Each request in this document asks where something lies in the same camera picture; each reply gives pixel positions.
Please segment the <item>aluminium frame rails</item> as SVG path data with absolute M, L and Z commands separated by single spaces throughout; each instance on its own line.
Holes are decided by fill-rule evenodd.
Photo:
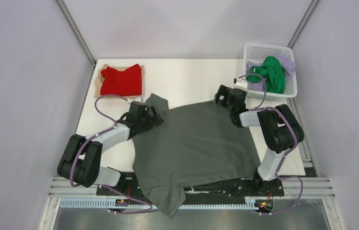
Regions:
M 53 179 L 41 230 L 339 230 L 335 193 L 328 178 L 304 177 L 282 183 L 284 196 L 274 198 L 281 213 L 261 216 L 253 210 L 179 209 L 173 218 L 154 210 L 116 214 L 107 208 L 62 208 L 61 198 L 116 198 L 98 196 L 97 187 L 70 187 Z

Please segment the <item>right aluminium corner post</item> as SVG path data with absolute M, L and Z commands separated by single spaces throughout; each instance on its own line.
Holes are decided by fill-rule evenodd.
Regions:
M 312 14 L 316 10 L 320 0 L 311 0 L 310 4 L 308 5 L 307 9 L 305 10 L 304 15 L 302 16 L 300 22 L 298 23 L 298 26 L 296 27 L 294 33 L 291 36 L 291 39 L 287 45 L 288 48 L 293 49 L 296 42 L 298 41 L 300 35 L 302 34 L 306 24 L 310 20 Z

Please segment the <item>lilac t shirt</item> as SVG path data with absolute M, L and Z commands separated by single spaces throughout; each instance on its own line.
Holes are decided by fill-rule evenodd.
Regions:
M 275 56 L 281 63 L 283 69 L 285 70 L 285 76 L 286 77 L 290 77 L 291 74 L 293 74 L 296 71 L 296 65 L 295 63 L 291 62 L 290 60 L 288 60 L 285 56 L 283 55 L 276 55 Z M 254 63 L 249 61 L 247 62 L 247 72 L 250 70 L 250 67 L 253 65 Z M 262 79 L 262 83 L 251 83 L 249 82 L 249 86 L 248 88 L 250 90 L 254 90 L 254 91 L 266 91 L 266 86 L 265 86 L 265 80 Z

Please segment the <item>white plastic laundry basket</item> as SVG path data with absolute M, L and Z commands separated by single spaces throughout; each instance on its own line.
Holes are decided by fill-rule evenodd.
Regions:
M 285 46 L 267 45 L 267 44 L 246 44 L 243 48 L 243 60 L 245 62 L 244 70 L 247 71 L 247 62 L 254 64 L 262 63 L 266 57 L 283 55 L 291 62 L 295 63 L 293 51 Z M 297 95 L 296 73 L 286 77 L 286 88 L 282 94 L 266 93 L 266 100 L 281 101 L 287 98 L 294 98 Z

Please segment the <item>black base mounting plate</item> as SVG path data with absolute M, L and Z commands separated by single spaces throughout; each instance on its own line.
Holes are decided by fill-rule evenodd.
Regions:
M 155 192 L 146 192 L 133 172 L 123 172 L 115 190 L 134 199 L 161 205 L 236 205 L 245 204 L 245 197 L 271 199 L 284 196 L 282 182 L 260 184 L 257 179 L 238 178 L 196 186 L 158 187 Z

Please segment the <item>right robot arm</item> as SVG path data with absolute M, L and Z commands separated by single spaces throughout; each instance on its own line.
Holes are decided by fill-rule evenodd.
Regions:
M 303 129 L 286 104 L 276 107 L 247 109 L 246 92 L 220 85 L 214 103 L 230 112 L 237 127 L 260 127 L 267 146 L 261 165 L 253 177 L 253 190 L 260 196 L 272 190 L 286 157 L 304 140 Z

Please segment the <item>grey t shirt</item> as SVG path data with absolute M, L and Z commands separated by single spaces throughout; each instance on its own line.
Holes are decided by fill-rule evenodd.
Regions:
M 250 130 L 235 126 L 221 105 L 170 109 L 155 94 L 146 104 L 163 123 L 133 138 L 133 170 L 143 194 L 168 218 L 185 202 L 185 187 L 252 177 L 260 165 Z

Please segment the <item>red folded t shirt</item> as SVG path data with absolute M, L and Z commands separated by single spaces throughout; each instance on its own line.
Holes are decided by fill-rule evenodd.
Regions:
M 142 95 L 142 67 L 139 64 L 118 70 L 114 67 L 106 67 L 100 71 L 103 83 L 100 87 L 100 95 L 115 94 L 119 96 Z

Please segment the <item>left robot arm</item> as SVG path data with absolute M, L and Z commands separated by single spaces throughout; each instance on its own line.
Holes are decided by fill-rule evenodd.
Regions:
M 101 166 L 102 154 L 115 145 L 162 125 L 164 120 L 154 105 L 131 102 L 129 111 L 106 130 L 91 136 L 74 134 L 69 138 L 57 167 L 57 174 L 71 186 L 108 185 L 114 195 L 126 191 L 121 172 Z

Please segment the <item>left aluminium corner post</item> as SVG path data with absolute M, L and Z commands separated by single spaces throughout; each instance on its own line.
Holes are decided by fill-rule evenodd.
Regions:
M 62 13 L 63 17 L 65 18 L 70 30 L 72 31 L 74 37 L 76 38 L 78 44 L 80 45 L 81 49 L 83 50 L 84 55 L 86 56 L 87 60 L 89 61 L 90 65 L 94 68 L 96 65 L 96 59 L 94 58 L 91 50 L 89 49 L 82 33 L 78 25 L 76 24 L 72 14 L 70 13 L 66 3 L 64 0 L 55 0 L 60 12 Z

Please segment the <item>green t shirt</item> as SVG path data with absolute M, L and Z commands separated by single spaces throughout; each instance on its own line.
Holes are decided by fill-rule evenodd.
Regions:
M 265 80 L 266 91 L 283 94 L 286 88 L 286 76 L 280 61 L 274 56 L 265 58 L 261 65 L 253 64 L 246 77 L 248 82 L 262 83 Z

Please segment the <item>aluminium corner post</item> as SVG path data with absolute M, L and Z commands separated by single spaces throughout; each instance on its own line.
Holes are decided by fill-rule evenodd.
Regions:
M 300 22 L 298 23 L 298 26 L 296 27 L 294 33 L 291 36 L 291 39 L 287 45 L 288 48 L 293 49 L 296 42 L 298 41 L 300 35 L 302 34 L 306 24 L 310 20 L 312 14 L 316 10 L 320 0 L 311 0 L 310 4 L 308 5 L 307 9 L 305 10 L 304 15 L 302 16 Z
M 81 49 L 83 50 L 84 55 L 86 56 L 87 60 L 89 61 L 90 65 L 94 68 L 96 65 L 96 59 L 94 58 L 91 50 L 89 49 L 82 33 L 78 25 L 76 24 L 72 14 L 70 13 L 66 3 L 64 0 L 55 0 L 60 12 L 62 13 L 63 17 L 65 18 L 70 30 L 72 31 L 74 37 L 76 38 L 78 44 L 80 45 Z

